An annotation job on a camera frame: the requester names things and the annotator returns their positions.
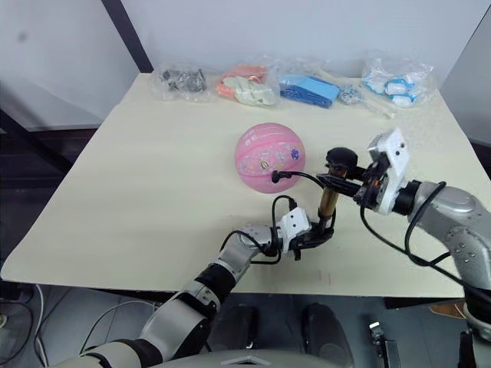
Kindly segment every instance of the white wall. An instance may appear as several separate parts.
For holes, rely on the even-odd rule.
[[[355,75],[364,52],[380,48],[435,65],[444,81],[489,1],[123,4],[154,65],[185,58],[226,67],[258,53],[313,55]],[[0,105],[31,129],[97,126],[137,74],[100,0],[1,0],[0,45]]]
[[[441,91],[466,135],[491,146],[491,9]]]
[[[488,0],[123,0],[153,66],[189,58],[226,67],[261,52],[316,55],[357,75],[364,51],[409,54],[444,81]]]
[[[0,106],[29,129],[97,127],[137,75],[100,0],[1,0],[0,45]]]

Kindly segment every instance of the beige tabletop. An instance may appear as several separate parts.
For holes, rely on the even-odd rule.
[[[377,134],[400,127],[411,152],[408,179],[446,180],[491,209],[491,184],[471,145],[438,94],[399,110],[392,120],[363,107],[329,110],[285,101],[267,110],[229,100],[156,101],[148,75],[135,80],[60,184],[34,226],[10,254],[2,278],[40,284],[175,291],[216,257],[223,238],[249,223],[269,224],[274,195],[245,186],[233,152],[251,126],[277,122],[302,139],[305,171],[325,170],[335,146],[353,149],[360,165]],[[301,179],[286,192],[315,217],[320,190]],[[410,263],[375,239],[349,198],[338,202],[332,240],[301,261],[253,265],[236,291],[398,297],[459,297],[459,285]],[[367,214],[381,234],[402,244],[407,220]],[[416,230],[414,250],[444,251]],[[451,259],[442,265],[455,272]]]

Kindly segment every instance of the clear plastic bag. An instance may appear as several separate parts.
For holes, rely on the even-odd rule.
[[[214,71],[186,63],[161,64],[150,76],[152,94],[160,100],[209,102],[215,98]]]
[[[383,101],[379,96],[370,94],[366,88],[363,88],[358,78],[343,77],[321,68],[316,70],[315,75],[339,86],[338,100],[342,104],[348,106],[360,105],[372,113],[386,117],[387,119],[393,119],[395,117],[395,107],[391,106],[388,100]]]
[[[366,88],[397,106],[412,107],[426,103],[437,91],[432,71],[432,66],[410,57],[375,52],[366,60],[361,79]]]
[[[339,86],[318,75],[327,61],[315,57],[297,57],[278,63],[280,95],[289,100],[329,108],[339,94]]]
[[[250,60],[227,71],[216,84],[216,93],[244,105],[272,107],[278,103],[278,85],[271,60]]]

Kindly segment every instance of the white bracket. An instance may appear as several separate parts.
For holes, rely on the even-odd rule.
[[[276,225],[280,228],[280,236],[283,238],[283,253],[288,252],[290,241],[294,237],[305,234],[311,229],[307,212],[300,207],[284,215]]]
[[[376,137],[370,143],[368,152],[373,161],[376,161],[382,153],[385,153],[389,159],[387,178],[382,183],[378,206],[375,209],[376,212],[387,215],[394,207],[399,189],[407,184],[404,175],[409,164],[409,149],[397,128]]]

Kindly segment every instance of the black knob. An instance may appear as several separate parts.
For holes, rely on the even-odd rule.
[[[279,182],[280,179],[281,179],[281,177],[279,175],[278,170],[273,171],[271,174],[271,181],[276,184],[277,182]]]
[[[352,150],[345,147],[336,147],[328,151],[325,157],[329,167],[336,170],[350,171],[356,168],[358,156]]]

